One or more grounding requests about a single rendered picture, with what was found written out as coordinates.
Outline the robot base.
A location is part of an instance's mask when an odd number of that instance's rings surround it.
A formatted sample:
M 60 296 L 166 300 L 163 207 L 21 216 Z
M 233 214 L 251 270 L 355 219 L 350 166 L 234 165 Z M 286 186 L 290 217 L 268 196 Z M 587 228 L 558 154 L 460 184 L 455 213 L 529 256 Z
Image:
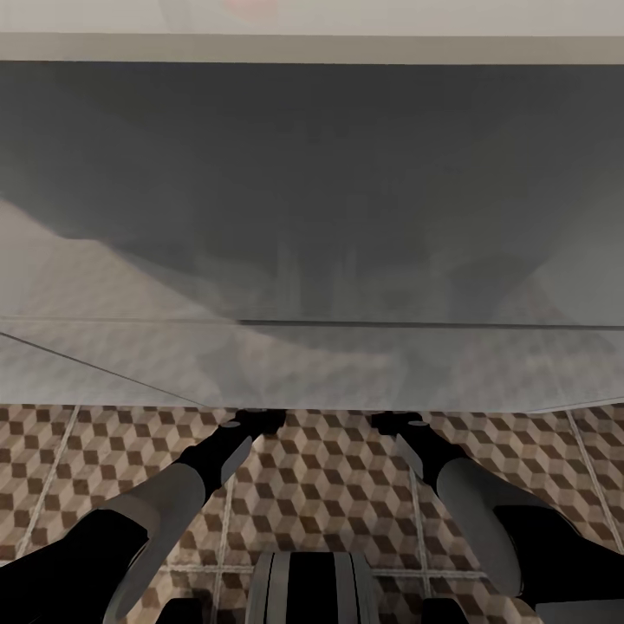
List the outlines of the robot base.
M 172 598 L 155 624 L 203 624 L 199 598 Z M 452 598 L 426 598 L 421 624 L 469 624 L 462 608 Z

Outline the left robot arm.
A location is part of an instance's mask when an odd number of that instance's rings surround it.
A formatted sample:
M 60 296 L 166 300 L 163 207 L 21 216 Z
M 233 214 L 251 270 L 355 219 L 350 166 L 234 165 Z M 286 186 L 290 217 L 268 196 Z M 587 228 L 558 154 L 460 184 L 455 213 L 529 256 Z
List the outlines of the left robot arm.
M 83 515 L 57 541 L 0 568 L 0 624 L 117 624 L 145 593 L 215 490 L 286 412 L 235 419 L 163 471 Z

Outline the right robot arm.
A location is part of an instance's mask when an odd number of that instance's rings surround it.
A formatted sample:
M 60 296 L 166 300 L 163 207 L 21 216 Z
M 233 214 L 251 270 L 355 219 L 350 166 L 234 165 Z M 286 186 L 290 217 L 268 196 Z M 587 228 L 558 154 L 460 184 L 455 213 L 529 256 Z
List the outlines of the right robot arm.
M 542 498 L 469 458 L 419 413 L 372 415 L 440 498 L 494 588 L 545 624 L 624 624 L 624 555 L 593 543 Z

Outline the robot trunk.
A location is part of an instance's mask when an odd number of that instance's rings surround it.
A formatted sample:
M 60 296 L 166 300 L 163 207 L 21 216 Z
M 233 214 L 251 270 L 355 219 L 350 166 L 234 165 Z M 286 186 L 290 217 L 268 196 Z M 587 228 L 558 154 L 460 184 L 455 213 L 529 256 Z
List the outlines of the robot trunk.
M 263 552 L 244 624 L 380 624 L 362 552 Z

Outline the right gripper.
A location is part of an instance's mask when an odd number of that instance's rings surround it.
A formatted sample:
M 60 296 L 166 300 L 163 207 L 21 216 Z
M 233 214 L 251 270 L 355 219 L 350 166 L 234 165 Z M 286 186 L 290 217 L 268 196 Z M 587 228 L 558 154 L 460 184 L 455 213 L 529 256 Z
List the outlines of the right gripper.
M 408 412 L 407 414 L 395 414 L 392 412 L 377 413 L 376 415 L 372 415 L 372 426 L 376 427 L 381 435 L 395 436 L 395 427 L 397 423 L 403 419 L 421 419 L 421 417 L 417 412 Z

